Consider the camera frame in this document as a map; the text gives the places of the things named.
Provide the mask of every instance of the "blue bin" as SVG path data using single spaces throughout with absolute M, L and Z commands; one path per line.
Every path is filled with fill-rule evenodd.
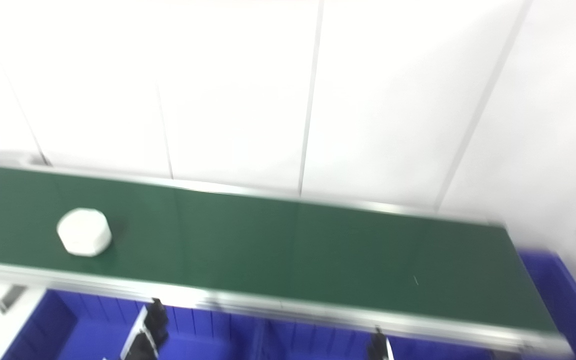
M 522 251 L 558 329 L 576 355 L 576 283 L 551 253 Z M 3 360 L 116 360 L 143 303 L 48 290 Z M 218 311 L 167 307 L 161 360 L 363 360 L 370 334 Z M 397 360 L 489 360 L 489 351 L 391 337 Z M 537 360 L 537 357 L 525 357 Z

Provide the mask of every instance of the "green belt surface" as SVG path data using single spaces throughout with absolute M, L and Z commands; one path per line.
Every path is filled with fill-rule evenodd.
M 105 214 L 101 255 L 57 222 Z M 557 333 L 503 227 L 0 168 L 0 264 Z

